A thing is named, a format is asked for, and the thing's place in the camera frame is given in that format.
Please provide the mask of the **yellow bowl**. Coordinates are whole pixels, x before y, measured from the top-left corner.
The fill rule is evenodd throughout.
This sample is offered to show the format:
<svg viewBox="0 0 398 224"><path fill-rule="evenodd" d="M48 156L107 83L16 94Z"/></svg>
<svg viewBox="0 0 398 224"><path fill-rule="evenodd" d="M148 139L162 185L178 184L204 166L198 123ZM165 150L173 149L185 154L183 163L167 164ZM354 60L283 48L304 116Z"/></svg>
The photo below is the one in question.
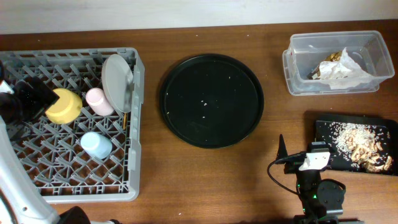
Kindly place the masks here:
<svg viewBox="0 0 398 224"><path fill-rule="evenodd" d="M59 99L49 107L45 115L55 124L68 124L79 117L83 106L81 98L66 88L54 89Z"/></svg>

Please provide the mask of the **pink plastic cup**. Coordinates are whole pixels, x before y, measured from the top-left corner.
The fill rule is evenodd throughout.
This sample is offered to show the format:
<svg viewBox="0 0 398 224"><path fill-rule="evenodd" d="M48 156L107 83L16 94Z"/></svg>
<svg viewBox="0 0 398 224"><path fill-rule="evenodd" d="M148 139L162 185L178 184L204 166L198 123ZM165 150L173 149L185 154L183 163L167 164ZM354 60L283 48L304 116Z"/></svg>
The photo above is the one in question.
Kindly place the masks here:
<svg viewBox="0 0 398 224"><path fill-rule="evenodd" d="M86 93L86 102L99 116L108 116L114 112L114 108L108 102L104 91L100 88L91 88Z"/></svg>

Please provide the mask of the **food scraps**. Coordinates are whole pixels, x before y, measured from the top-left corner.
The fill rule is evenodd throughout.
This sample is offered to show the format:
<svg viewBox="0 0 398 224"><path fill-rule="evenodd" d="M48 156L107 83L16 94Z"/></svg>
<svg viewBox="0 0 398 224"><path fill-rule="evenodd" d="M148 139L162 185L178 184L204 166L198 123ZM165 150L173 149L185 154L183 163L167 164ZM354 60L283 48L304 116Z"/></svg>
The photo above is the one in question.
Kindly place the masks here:
<svg viewBox="0 0 398 224"><path fill-rule="evenodd" d="M385 126L331 122L325 127L322 138L336 150L332 169L392 174L392 139Z"/></svg>

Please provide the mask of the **light blue plastic cup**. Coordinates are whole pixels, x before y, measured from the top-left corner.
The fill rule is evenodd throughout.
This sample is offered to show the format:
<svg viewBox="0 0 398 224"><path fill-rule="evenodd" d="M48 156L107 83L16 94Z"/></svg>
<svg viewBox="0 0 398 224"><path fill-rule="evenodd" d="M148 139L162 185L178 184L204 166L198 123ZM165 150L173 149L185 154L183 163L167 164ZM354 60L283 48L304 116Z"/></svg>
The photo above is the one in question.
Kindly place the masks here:
<svg viewBox="0 0 398 224"><path fill-rule="evenodd" d="M113 145L107 138L95 132L85 133L80 139L80 145L91 157L104 159L111 154Z"/></svg>

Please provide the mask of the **gold foil wrapper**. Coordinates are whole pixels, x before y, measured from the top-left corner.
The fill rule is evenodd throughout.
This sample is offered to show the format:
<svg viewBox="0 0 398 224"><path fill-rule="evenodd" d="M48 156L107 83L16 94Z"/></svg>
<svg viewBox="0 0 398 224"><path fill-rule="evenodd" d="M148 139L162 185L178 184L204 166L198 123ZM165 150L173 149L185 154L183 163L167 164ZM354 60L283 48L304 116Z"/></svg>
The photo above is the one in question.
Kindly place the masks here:
<svg viewBox="0 0 398 224"><path fill-rule="evenodd" d="M327 56L326 59L323 60L323 62L338 62L340 60L342 51L339 52L334 52ZM316 80L319 79L320 76L320 65L318 65L316 68L314 68L308 75L307 78L309 80Z"/></svg>

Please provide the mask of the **grey plate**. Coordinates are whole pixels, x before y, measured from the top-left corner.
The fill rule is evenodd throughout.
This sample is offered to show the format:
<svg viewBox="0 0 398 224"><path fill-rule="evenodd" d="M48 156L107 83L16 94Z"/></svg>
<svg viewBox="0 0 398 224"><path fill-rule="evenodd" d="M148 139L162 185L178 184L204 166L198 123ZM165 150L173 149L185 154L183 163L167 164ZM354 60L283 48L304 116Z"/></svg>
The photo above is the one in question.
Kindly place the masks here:
<svg viewBox="0 0 398 224"><path fill-rule="evenodd" d="M117 111L131 111L133 72L125 59L118 55L109 56L101 70L101 81L104 94L110 105Z"/></svg>

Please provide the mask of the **wooden chopstick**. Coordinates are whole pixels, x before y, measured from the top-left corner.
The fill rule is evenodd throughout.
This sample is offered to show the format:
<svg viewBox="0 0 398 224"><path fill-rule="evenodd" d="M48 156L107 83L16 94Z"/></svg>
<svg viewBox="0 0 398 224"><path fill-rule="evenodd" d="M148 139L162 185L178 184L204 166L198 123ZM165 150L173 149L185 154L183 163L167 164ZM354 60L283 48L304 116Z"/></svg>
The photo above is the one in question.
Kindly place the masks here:
<svg viewBox="0 0 398 224"><path fill-rule="evenodd" d="M127 113L124 113L123 117L123 130L126 130L127 128Z"/></svg>

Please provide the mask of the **white napkin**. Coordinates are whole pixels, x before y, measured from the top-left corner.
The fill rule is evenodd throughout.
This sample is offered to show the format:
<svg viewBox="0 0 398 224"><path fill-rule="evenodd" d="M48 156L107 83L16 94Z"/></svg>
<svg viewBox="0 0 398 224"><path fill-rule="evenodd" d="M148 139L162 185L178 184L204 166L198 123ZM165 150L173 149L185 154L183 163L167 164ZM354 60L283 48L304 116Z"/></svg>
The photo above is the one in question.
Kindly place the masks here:
<svg viewBox="0 0 398 224"><path fill-rule="evenodd" d="M368 83L373 76L365 72L347 53L342 51L338 62L323 62L320 65L319 79L322 83L329 85L331 90L347 89L356 87L362 83Z"/></svg>

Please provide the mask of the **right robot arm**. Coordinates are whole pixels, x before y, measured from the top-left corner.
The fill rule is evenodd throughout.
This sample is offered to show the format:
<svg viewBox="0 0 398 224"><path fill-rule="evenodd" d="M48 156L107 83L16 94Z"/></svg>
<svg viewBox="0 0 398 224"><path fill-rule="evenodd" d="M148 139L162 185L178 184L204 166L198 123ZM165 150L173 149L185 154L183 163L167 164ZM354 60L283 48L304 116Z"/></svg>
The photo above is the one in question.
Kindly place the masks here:
<svg viewBox="0 0 398 224"><path fill-rule="evenodd" d="M330 165L335 151L324 141L312 142L306 151L287 154L283 136L279 136L276 164L284 165L285 174L294 174L294 193L302 203L303 213L293 222L338 223L343 213L346 186L333 179L322 179L320 173Z"/></svg>

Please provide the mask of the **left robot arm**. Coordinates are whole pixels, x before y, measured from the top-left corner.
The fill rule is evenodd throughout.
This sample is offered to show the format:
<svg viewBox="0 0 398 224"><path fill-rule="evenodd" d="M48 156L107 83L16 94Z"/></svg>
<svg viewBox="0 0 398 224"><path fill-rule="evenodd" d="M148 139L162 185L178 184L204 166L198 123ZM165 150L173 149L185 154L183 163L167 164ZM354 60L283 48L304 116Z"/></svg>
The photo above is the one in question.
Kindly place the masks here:
<svg viewBox="0 0 398 224"><path fill-rule="evenodd" d="M1 75L1 203L11 223L91 223L78 206L59 215L46 202L19 162L6 125L30 121L52 106L59 96L37 77L13 91Z"/></svg>

